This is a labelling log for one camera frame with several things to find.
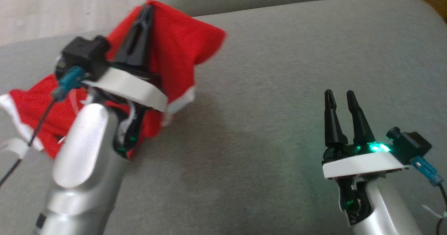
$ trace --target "black cable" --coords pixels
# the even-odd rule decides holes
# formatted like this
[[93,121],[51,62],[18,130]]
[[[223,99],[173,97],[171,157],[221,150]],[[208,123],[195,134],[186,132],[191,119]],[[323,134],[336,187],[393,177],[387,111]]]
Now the black cable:
[[9,176],[16,170],[22,159],[17,159],[16,163],[9,169],[9,171],[0,179],[0,187],[5,183]]
[[442,198],[444,199],[444,204],[446,205],[446,211],[447,211],[447,195],[446,195],[446,191],[444,190],[444,186],[442,186],[442,184],[439,184],[439,189],[441,190]]
[[439,219],[438,223],[436,224],[436,235],[439,235],[439,228],[441,227],[441,223],[444,219]]
[[[56,101],[53,100],[50,105],[48,105],[48,107],[46,108],[46,111],[43,113],[43,116],[40,118],[39,123],[37,124],[36,129],[34,130],[34,132],[32,133],[31,139],[29,140],[28,143],[28,147],[32,146],[32,142],[34,141],[34,139],[37,136],[37,133],[39,132],[40,128],[42,127],[43,122],[45,121],[46,116],[48,115],[48,113],[50,112],[51,108],[53,107],[54,103]],[[0,179],[0,188],[1,186],[5,183],[5,181],[9,178],[9,176],[11,176],[11,174],[16,170],[16,168],[20,165],[20,163],[22,162],[22,159],[17,159],[17,161],[14,163],[14,165],[9,169],[9,171]]]
[[[445,211],[447,211],[447,195],[446,195],[446,191],[444,190],[444,186],[442,186],[442,184],[439,184],[439,189],[441,190],[441,195],[442,198],[444,199],[444,204],[446,206]],[[438,220],[437,224],[436,224],[436,235],[439,235],[439,229],[441,228],[441,223],[445,218],[441,218]]]
[[48,107],[47,107],[46,110],[45,110],[45,113],[43,113],[42,118],[40,118],[40,121],[39,121],[39,123],[37,124],[37,127],[36,127],[36,129],[34,130],[34,133],[32,133],[31,139],[29,140],[28,147],[31,147],[31,145],[32,145],[32,143],[33,143],[33,141],[34,141],[34,139],[35,139],[36,136],[37,136],[37,133],[39,132],[40,128],[42,127],[42,124],[43,124],[43,122],[45,121],[45,118],[46,118],[46,116],[48,115],[48,113],[50,112],[50,110],[51,110],[51,108],[53,107],[54,103],[56,103],[56,100],[53,100],[53,101],[48,105]]

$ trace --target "silver casing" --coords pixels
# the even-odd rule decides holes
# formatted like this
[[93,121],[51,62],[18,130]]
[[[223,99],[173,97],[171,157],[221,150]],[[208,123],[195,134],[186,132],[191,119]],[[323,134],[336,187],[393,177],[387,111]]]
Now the silver casing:
[[367,182],[373,213],[350,227],[353,235],[422,235],[404,201],[385,178]]
[[79,112],[54,161],[45,218],[35,234],[103,234],[129,164],[113,149],[118,124],[116,113],[101,104]]

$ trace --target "red cloth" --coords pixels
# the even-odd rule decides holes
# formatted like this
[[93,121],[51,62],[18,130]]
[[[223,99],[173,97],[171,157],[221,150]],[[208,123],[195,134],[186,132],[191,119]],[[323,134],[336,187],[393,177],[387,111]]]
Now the red cloth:
[[[158,1],[147,2],[155,6],[150,69],[161,76],[168,103],[172,103],[194,85],[194,65],[206,61],[217,52],[225,39],[225,32]],[[141,6],[134,8],[107,36],[111,45],[107,58],[113,58],[140,10]],[[23,123],[36,128],[52,100],[50,93],[56,86],[56,79],[51,74],[28,91],[10,91]],[[85,99],[86,93],[82,89],[76,90],[75,93],[75,101],[80,109],[80,100]],[[67,134],[75,117],[76,113],[69,98],[62,103],[56,103],[50,111],[38,133],[38,138],[50,157],[56,157],[62,145],[58,144],[58,140]],[[157,135],[161,128],[161,119],[161,113],[148,111],[144,117],[142,138]]]

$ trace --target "green led light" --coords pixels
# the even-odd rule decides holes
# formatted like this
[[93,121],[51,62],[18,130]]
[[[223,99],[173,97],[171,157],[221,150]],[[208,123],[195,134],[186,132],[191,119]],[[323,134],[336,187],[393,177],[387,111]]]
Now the green led light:
[[388,146],[386,146],[386,145],[383,144],[383,143],[380,143],[380,144],[379,144],[379,147],[380,147],[383,151],[385,151],[385,152],[389,152],[389,151],[390,151],[390,148],[388,148]]
[[350,210],[353,205],[354,205],[354,201],[353,200],[349,200],[349,201],[347,201],[345,203],[345,209]]
[[373,143],[369,148],[374,152],[389,152],[390,149],[383,143]]

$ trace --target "white fur trim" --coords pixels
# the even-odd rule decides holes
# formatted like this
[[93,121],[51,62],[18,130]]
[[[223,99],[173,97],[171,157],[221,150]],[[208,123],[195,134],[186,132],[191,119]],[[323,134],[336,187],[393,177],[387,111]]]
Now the white fur trim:
[[163,114],[163,120],[161,126],[165,127],[171,123],[175,113],[179,112],[188,103],[193,102],[195,99],[195,86],[190,87],[182,96],[177,100],[169,103],[168,109]]
[[[5,111],[12,118],[13,123],[16,126],[17,131],[21,134],[21,136],[25,140],[29,141],[31,139],[32,132],[34,130],[29,125],[21,122],[19,112],[17,111],[16,103],[14,103],[14,100],[11,97],[11,95],[6,94],[0,96],[0,107],[5,109]],[[40,142],[39,138],[37,137],[34,139],[32,146],[37,150],[43,150],[43,145]]]
[[14,152],[19,156],[20,159],[23,159],[30,149],[31,148],[28,148],[28,144],[24,140],[13,138],[1,144],[0,153]]

